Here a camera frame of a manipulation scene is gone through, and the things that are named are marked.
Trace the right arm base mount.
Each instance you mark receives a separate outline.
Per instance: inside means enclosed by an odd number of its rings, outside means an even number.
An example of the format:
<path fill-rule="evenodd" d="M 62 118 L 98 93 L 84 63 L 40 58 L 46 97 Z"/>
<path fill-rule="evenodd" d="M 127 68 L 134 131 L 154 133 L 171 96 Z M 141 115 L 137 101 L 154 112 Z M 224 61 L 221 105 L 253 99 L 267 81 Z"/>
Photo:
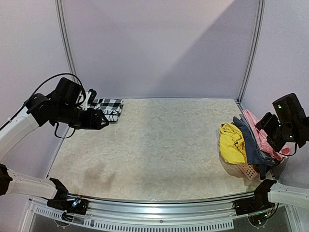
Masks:
<path fill-rule="evenodd" d="M 267 196 L 260 195 L 241 198 L 235 200 L 232 204 L 232 208 L 235 210 L 237 216 L 263 211 L 274 206 L 275 203 L 270 202 Z"/>

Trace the pink laundry basket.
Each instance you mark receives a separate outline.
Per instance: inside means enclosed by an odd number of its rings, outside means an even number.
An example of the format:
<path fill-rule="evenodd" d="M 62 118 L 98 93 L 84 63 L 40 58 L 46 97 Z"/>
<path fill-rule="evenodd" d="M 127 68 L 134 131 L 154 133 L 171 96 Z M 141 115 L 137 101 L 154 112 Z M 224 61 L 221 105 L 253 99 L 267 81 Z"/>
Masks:
<path fill-rule="evenodd" d="M 258 175 L 258 172 L 255 171 L 255 169 L 248 164 L 237 164 L 236 165 L 241 172 L 246 176 L 247 179 L 253 180 Z"/>

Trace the left corner wall post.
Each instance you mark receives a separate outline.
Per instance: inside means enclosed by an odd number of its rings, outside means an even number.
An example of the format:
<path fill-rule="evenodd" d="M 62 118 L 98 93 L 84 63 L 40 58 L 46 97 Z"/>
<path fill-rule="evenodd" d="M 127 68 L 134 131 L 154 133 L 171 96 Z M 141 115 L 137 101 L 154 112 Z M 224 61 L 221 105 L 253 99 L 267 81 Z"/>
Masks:
<path fill-rule="evenodd" d="M 71 52 L 71 47 L 70 47 L 70 42 L 69 42 L 69 37 L 68 37 L 67 27 L 66 27 L 66 22 L 65 22 L 63 1 L 55 0 L 55 4 L 56 4 L 56 13 L 57 13 L 57 18 L 58 18 L 60 35 L 62 39 L 62 44 L 63 44 L 68 68 L 72 74 L 76 75 L 76 69 L 75 69 L 75 65 L 73 61 L 73 56 Z"/>

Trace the yellow garment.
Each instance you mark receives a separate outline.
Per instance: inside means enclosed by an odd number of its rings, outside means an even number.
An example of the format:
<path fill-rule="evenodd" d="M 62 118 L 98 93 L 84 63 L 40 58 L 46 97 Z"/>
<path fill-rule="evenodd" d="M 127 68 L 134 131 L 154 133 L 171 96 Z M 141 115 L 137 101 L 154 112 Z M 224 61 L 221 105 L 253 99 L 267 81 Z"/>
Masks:
<path fill-rule="evenodd" d="M 229 164 L 247 163 L 245 140 L 241 130 L 234 124 L 224 122 L 220 125 L 219 147 L 225 162 Z"/>

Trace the right corner wall post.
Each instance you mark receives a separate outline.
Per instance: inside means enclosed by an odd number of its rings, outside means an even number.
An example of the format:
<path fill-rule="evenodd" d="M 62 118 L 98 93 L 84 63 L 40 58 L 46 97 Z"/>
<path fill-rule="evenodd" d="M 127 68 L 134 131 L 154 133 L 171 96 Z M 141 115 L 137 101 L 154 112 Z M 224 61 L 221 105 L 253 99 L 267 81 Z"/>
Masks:
<path fill-rule="evenodd" d="M 259 37 L 260 37 L 261 27 L 262 27 L 262 22 L 263 22 L 264 8 L 265 8 L 265 0 L 259 0 L 257 12 L 256 12 L 256 19 L 255 19 L 254 28 L 253 28 L 254 30 L 253 30 L 253 37 L 252 37 L 252 42 L 251 42 L 251 47 L 250 47 L 250 52 L 249 52 L 249 58 L 248 58 L 248 62 L 246 65 L 244 78 L 240 85 L 239 93 L 236 98 L 236 102 L 239 105 L 241 105 L 244 99 L 244 95 L 246 92 L 246 88 L 249 82 L 250 74 L 251 74 L 254 59 L 255 59 L 255 54 L 258 48 L 258 42 L 259 42 Z"/>

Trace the black white checkered shirt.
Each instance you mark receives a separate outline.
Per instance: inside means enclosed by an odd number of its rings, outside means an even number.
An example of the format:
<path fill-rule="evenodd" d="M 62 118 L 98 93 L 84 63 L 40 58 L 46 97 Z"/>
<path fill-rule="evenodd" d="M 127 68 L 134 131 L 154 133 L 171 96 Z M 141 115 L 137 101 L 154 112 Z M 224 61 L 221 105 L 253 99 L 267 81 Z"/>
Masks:
<path fill-rule="evenodd" d="M 111 123 L 116 123 L 118 121 L 123 106 L 124 100 L 122 99 L 94 99 L 90 104 L 90 108 L 101 110 Z"/>

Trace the aluminium front rail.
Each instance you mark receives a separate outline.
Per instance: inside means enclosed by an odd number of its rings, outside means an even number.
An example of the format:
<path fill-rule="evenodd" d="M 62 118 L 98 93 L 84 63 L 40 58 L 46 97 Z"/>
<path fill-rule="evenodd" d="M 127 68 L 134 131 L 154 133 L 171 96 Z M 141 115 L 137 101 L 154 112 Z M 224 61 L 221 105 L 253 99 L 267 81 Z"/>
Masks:
<path fill-rule="evenodd" d="M 238 216 L 235 200 L 227 197 L 190 201 L 129 201 L 89 198 L 85 215 L 72 215 L 65 221 L 62 211 L 47 206 L 46 201 L 32 198 L 24 232 L 296 232 L 293 211 L 280 204 L 269 219 Z"/>

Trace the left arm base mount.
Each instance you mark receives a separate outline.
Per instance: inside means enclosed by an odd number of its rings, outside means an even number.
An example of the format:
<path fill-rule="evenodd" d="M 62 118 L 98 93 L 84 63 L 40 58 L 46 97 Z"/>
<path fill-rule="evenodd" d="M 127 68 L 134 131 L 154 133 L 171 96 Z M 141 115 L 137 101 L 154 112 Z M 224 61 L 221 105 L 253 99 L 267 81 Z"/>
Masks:
<path fill-rule="evenodd" d="M 47 206 L 67 213 L 86 215 L 90 201 L 80 197 L 68 197 L 61 200 L 48 200 Z"/>

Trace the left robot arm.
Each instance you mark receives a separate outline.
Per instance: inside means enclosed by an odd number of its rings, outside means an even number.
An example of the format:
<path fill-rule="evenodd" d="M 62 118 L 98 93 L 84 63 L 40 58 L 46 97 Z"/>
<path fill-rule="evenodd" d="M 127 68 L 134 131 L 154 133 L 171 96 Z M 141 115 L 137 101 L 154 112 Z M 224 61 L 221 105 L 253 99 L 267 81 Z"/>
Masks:
<path fill-rule="evenodd" d="M 34 91 L 1 126 L 1 158 L 46 122 L 56 128 L 63 123 L 74 130 L 100 130 L 109 125 L 102 110 L 88 107 L 96 92 L 93 89 L 86 92 L 81 82 L 75 83 L 65 76 L 64 73 L 59 74 L 59 83 L 48 95 Z M 47 200 L 47 206 L 51 208 L 81 215 L 86 214 L 89 204 L 88 200 L 71 197 L 58 179 L 19 174 L 4 164 L 0 166 L 0 193 L 41 197 Z"/>

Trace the navy blue garment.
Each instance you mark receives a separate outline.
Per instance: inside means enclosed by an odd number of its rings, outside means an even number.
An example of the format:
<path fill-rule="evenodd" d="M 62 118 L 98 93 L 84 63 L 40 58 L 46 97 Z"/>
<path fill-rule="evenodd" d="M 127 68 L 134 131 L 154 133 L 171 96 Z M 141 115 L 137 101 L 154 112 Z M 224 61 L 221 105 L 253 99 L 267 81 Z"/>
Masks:
<path fill-rule="evenodd" d="M 246 122 L 244 115 L 233 117 L 233 124 L 240 129 L 245 141 L 245 150 L 247 156 L 247 163 L 249 165 L 256 165 L 259 170 L 260 179 L 266 179 L 267 172 L 276 165 L 276 161 L 267 152 L 262 151 L 255 139 L 251 127 Z"/>

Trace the pink garment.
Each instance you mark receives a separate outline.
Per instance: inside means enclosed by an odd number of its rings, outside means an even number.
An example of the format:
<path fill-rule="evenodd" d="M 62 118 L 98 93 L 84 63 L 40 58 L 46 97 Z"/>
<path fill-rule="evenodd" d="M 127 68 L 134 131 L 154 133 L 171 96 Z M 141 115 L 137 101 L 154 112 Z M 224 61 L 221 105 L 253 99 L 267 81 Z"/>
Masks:
<path fill-rule="evenodd" d="M 284 146 L 280 152 L 276 152 L 271 145 L 267 142 L 267 134 L 264 130 L 258 130 L 256 128 L 256 124 L 259 122 L 259 119 L 248 109 L 243 111 L 243 114 L 249 123 L 257 144 L 261 151 L 268 153 L 273 159 L 283 160 L 286 156 L 290 155 L 290 148 L 288 146 Z"/>

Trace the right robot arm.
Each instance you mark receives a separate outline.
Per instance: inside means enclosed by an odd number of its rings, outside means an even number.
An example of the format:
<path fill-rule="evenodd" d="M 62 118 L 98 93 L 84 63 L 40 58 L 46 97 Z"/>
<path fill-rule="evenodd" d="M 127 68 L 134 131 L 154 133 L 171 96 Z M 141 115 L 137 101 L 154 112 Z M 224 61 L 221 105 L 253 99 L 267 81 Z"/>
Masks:
<path fill-rule="evenodd" d="M 273 103 L 276 114 L 270 112 L 256 124 L 267 134 L 267 142 L 280 152 L 286 143 L 294 143 L 295 150 L 309 141 L 309 117 L 306 116 L 295 93 L 285 95 Z M 283 185 L 276 180 L 264 180 L 250 199 L 250 211 L 257 212 L 276 204 L 309 207 L 309 189 Z"/>

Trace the corner wall post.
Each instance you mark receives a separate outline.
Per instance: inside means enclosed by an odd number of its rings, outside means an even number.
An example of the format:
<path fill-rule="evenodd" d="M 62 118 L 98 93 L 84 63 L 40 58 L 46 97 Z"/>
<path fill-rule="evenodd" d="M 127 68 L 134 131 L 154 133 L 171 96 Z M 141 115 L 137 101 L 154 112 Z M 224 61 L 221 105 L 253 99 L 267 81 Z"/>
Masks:
<path fill-rule="evenodd" d="M 73 61 L 73 56 L 71 52 L 71 47 L 70 47 L 70 42 L 69 42 L 69 37 L 68 37 L 67 27 L 66 27 L 66 22 L 65 22 L 63 1 L 55 0 L 55 4 L 56 4 L 56 13 L 57 13 L 57 18 L 58 18 L 60 35 L 62 39 L 62 44 L 63 44 L 68 68 L 72 74 L 76 75 L 76 69 L 75 69 L 75 65 Z"/>
<path fill-rule="evenodd" d="M 258 48 L 258 42 L 259 42 L 259 37 L 260 37 L 261 27 L 262 27 L 262 22 L 263 22 L 264 8 L 265 8 L 265 0 L 259 0 L 257 12 L 256 12 L 256 19 L 255 19 L 254 28 L 253 28 L 254 30 L 253 30 L 253 37 L 252 37 L 252 42 L 251 42 L 251 47 L 250 47 L 250 52 L 249 52 L 249 58 L 248 58 L 248 62 L 246 65 L 244 78 L 240 85 L 239 93 L 236 98 L 236 102 L 239 105 L 241 105 L 244 99 L 244 95 L 246 92 L 246 88 L 249 82 L 250 74 L 251 74 L 254 59 L 255 59 L 255 54 Z"/>

